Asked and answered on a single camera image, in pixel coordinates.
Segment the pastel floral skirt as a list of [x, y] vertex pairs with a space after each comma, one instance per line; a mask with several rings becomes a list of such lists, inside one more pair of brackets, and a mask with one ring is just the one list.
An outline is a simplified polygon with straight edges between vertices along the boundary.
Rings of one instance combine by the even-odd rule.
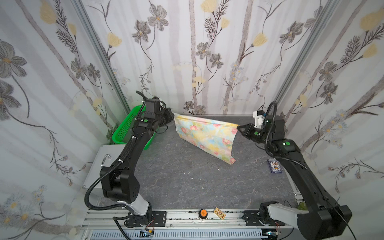
[[237, 124], [179, 114], [174, 121], [181, 139], [229, 165], [236, 162], [232, 149]]

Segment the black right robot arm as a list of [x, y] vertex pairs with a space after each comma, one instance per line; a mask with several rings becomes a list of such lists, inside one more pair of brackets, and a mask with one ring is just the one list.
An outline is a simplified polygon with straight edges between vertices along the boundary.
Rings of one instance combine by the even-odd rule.
[[323, 240], [340, 236], [348, 227], [352, 211], [341, 206], [318, 181], [306, 164], [304, 157], [293, 140], [285, 137], [284, 120], [268, 116], [261, 128], [254, 124], [237, 127], [245, 138], [265, 145], [266, 153], [278, 160], [291, 176], [307, 206], [300, 211], [276, 201], [262, 203], [259, 221], [263, 224], [282, 222], [300, 231], [307, 240]]

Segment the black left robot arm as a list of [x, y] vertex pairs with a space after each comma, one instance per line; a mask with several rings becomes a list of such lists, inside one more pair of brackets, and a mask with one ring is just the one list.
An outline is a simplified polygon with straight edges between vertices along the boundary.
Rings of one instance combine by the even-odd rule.
[[[94, 211], [106, 211], [115, 208], [129, 212], [125, 219], [129, 227], [136, 224], [148, 226], [153, 221], [151, 204], [140, 195], [140, 183], [135, 177], [137, 162], [157, 130], [174, 120], [174, 114], [158, 97], [143, 98], [143, 105], [134, 118], [132, 136], [120, 155], [109, 167], [102, 167], [100, 176], [85, 193], [85, 205]], [[105, 198], [115, 204], [98, 207], [90, 202], [93, 189], [101, 184]]]

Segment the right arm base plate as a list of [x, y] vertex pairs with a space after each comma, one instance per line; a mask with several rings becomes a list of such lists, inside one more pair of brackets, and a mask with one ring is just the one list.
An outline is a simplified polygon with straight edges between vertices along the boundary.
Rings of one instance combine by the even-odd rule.
[[247, 227], [265, 226], [265, 227], [278, 227], [285, 226], [286, 224], [280, 221], [275, 221], [270, 218], [267, 212], [259, 210], [247, 210], [243, 212], [242, 220], [246, 222]]

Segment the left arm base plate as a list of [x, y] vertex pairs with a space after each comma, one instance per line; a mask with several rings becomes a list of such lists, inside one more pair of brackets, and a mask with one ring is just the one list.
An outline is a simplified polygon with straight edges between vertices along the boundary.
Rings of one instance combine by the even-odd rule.
[[124, 225], [127, 228], [138, 227], [165, 227], [167, 219], [167, 211], [152, 211], [145, 216], [131, 215], [125, 220]]

